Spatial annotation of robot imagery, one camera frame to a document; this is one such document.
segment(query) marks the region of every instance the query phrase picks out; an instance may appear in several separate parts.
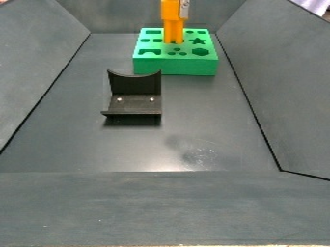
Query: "bin floor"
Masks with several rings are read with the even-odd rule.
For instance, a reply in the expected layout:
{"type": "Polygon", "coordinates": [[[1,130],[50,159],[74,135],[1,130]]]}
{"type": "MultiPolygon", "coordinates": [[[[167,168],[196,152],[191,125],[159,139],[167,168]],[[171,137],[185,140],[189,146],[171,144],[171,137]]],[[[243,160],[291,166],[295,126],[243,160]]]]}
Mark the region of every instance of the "bin floor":
{"type": "Polygon", "coordinates": [[[330,183],[276,170],[219,45],[215,77],[163,76],[160,126],[104,124],[135,39],[88,38],[0,156],[0,245],[328,244],[330,183]]]}
{"type": "Polygon", "coordinates": [[[89,36],[0,156],[0,172],[276,171],[215,36],[216,76],[163,76],[161,124],[105,123],[105,70],[132,74],[136,38],[89,36]]]}

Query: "hexagonal hole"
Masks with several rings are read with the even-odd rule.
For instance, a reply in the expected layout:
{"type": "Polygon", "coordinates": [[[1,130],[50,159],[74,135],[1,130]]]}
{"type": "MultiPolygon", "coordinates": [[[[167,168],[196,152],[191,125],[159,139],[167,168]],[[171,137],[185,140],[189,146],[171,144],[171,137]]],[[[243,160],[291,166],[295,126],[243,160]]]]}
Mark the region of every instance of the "hexagonal hole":
{"type": "Polygon", "coordinates": [[[205,56],[209,54],[209,51],[203,48],[196,48],[196,49],[192,49],[192,54],[197,56],[205,56]]]}

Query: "green foam block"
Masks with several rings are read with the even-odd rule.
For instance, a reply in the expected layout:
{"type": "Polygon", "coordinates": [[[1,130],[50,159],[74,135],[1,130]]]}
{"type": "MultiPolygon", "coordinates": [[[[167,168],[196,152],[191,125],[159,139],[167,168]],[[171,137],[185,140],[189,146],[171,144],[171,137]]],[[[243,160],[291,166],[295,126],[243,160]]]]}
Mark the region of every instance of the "green foam block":
{"type": "Polygon", "coordinates": [[[132,54],[135,74],[215,75],[219,59],[207,29],[184,29],[181,44],[163,41],[163,28],[141,28],[132,54]]]}

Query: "black plastic part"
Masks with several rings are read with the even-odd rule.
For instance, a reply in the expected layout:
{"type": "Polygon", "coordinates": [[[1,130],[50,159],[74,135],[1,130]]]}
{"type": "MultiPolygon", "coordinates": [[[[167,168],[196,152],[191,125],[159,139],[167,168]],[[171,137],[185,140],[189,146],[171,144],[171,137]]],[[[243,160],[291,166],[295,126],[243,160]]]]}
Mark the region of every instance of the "black plastic part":
{"type": "Polygon", "coordinates": [[[161,120],[161,72],[121,75],[108,70],[111,102],[106,124],[159,124],[161,120]]]}

